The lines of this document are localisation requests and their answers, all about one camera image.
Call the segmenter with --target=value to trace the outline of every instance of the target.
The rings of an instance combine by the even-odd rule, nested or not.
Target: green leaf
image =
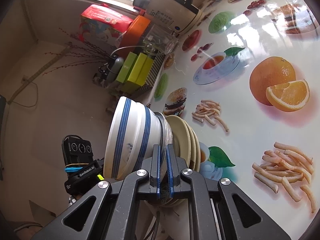
[[[214,163],[215,167],[226,168],[235,166],[221,148],[217,146],[211,146],[209,147],[209,151],[209,161]]]
[[[229,49],[226,49],[224,51],[225,54],[227,54],[227,57],[229,56],[235,56],[237,55],[241,50],[243,50],[245,48],[238,48],[238,47],[231,47]]]

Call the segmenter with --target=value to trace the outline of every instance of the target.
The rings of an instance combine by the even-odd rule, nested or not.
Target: neon yellow tag
[[[98,177],[98,179],[100,179],[100,180],[104,180],[104,178],[103,178],[100,174],[98,174],[97,177]]]

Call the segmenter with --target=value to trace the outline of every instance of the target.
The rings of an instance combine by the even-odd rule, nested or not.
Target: orange slice
[[[308,83],[303,79],[268,87],[266,96],[268,101],[279,110],[293,112],[308,103],[310,90]]]

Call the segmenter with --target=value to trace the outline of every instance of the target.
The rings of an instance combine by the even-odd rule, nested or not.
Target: stack of bowls
[[[142,161],[152,156],[153,145],[163,145],[162,141],[163,125],[160,119],[143,104],[121,97],[110,127],[104,177],[124,179],[140,169]]]

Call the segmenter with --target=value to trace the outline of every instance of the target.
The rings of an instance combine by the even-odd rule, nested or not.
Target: hamburger print
[[[184,110],[187,100],[187,89],[179,88],[173,91],[167,98],[164,105],[163,114],[180,116]]]
[[[287,34],[306,33],[319,26],[307,7],[298,3],[281,6],[273,10],[270,17],[276,28]]]

